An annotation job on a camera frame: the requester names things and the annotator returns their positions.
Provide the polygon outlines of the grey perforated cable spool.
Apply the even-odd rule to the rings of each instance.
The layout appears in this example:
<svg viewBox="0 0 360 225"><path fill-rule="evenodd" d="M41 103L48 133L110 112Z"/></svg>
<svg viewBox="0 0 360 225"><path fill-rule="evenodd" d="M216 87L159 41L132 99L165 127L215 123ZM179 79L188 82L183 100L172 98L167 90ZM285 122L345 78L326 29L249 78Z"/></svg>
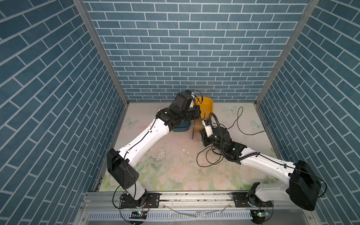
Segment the grey perforated cable spool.
<svg viewBox="0 0 360 225"><path fill-rule="evenodd" d="M194 138L194 134L199 133L200 130L202 130L202 129L203 129L203 120L202 119L194 120L193 130L192 130L192 139Z"/></svg>

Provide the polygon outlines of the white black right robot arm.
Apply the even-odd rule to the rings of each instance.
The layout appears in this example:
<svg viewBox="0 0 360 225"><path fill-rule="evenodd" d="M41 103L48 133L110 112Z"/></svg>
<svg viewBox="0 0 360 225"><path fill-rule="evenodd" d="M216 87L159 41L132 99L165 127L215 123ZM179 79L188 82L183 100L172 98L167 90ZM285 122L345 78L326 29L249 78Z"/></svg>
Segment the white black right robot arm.
<svg viewBox="0 0 360 225"><path fill-rule="evenodd" d="M253 167L280 180L278 184L253 183L247 201L253 207L267 202L293 202L296 206L314 211L320 196L320 178L314 175L308 163L283 161L263 155L244 144L234 142L223 127L206 126L200 130L205 147L212 146L229 162Z"/></svg>

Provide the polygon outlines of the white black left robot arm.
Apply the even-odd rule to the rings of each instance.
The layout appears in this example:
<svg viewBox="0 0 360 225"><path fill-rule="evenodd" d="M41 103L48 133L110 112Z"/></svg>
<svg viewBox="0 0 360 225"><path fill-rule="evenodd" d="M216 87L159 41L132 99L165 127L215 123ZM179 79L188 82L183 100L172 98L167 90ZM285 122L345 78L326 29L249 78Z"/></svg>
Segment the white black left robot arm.
<svg viewBox="0 0 360 225"><path fill-rule="evenodd" d="M190 109L164 108L155 119L133 141L119 150L110 149L106 155L107 171L133 200L145 198L146 190L138 181L139 173L134 169L141 157L159 139L167 135L183 121L200 119L199 106Z"/></svg>

